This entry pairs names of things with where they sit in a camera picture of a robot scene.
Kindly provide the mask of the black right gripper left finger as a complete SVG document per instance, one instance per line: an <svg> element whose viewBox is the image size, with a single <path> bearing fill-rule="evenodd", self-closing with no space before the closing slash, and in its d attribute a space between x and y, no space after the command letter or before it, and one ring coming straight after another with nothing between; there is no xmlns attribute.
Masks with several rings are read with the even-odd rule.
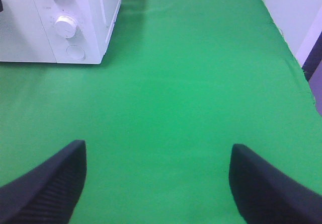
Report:
<svg viewBox="0 0 322 224"><path fill-rule="evenodd" d="M69 223L87 175L84 140L1 187L1 223Z"/></svg>

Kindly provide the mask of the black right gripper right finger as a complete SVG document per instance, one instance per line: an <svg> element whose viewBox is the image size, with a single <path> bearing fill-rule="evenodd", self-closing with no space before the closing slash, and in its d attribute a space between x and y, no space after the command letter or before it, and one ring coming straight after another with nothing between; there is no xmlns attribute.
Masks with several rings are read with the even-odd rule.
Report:
<svg viewBox="0 0 322 224"><path fill-rule="evenodd" d="M321 195L244 144L232 146L228 179L246 223L321 223Z"/></svg>

